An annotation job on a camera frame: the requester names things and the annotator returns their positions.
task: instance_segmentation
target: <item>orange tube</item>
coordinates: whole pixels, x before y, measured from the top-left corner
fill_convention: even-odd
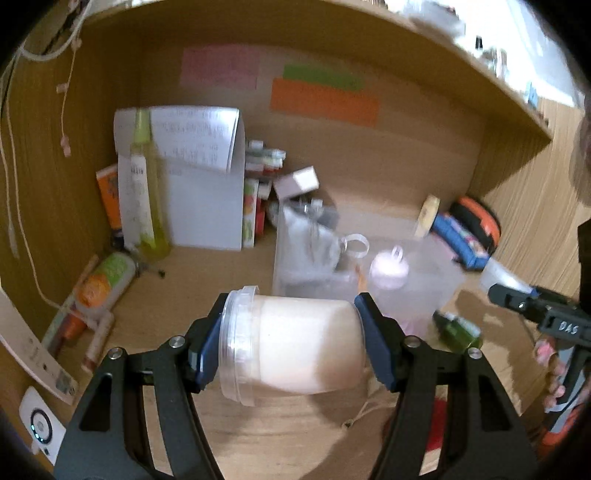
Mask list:
[[[103,168],[96,172],[96,181],[99,183],[100,197],[109,218],[109,225],[113,234],[121,235],[121,213],[119,211],[119,176],[117,164]]]

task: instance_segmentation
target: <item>human hand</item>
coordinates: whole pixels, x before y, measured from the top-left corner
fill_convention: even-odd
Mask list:
[[[564,385],[560,383],[560,377],[566,373],[566,365],[561,362],[556,353],[556,340],[545,338],[538,340],[534,348],[536,361],[543,367],[548,368],[546,375],[546,395],[544,396],[544,408],[556,406],[557,399],[562,397],[565,392]],[[588,378],[581,389],[577,403],[582,403],[589,398],[591,392],[591,378]]]

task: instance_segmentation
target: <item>yellow-green bottle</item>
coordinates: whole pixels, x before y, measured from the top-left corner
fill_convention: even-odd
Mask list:
[[[131,144],[131,178],[139,223],[136,245],[148,262],[170,253],[158,185],[158,151],[152,142],[150,111],[138,109],[135,114],[134,142]]]

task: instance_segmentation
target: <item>green glass bottle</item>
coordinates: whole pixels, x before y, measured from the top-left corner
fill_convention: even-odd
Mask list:
[[[138,108],[135,114],[134,142],[131,144],[131,178],[139,224],[136,245],[148,262],[170,253],[158,181],[158,151],[152,142],[150,111]]]
[[[463,353],[471,347],[482,347],[482,331],[465,318],[437,310],[433,320],[443,343],[452,352]]]

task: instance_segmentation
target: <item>metal screw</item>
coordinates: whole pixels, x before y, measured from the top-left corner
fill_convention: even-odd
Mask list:
[[[116,346],[107,352],[107,356],[111,360],[117,360],[121,355],[123,355],[123,349],[120,346]]]
[[[182,336],[182,335],[174,336],[168,341],[168,344],[172,348],[180,348],[184,345],[184,343],[185,343],[185,339],[184,339],[184,336]]]
[[[469,348],[468,349],[468,356],[470,358],[473,358],[474,360],[478,360],[479,358],[482,358],[482,351],[480,351],[480,349],[478,348]]]
[[[404,345],[409,348],[417,348],[421,345],[421,339],[414,335],[409,335],[404,339]]]

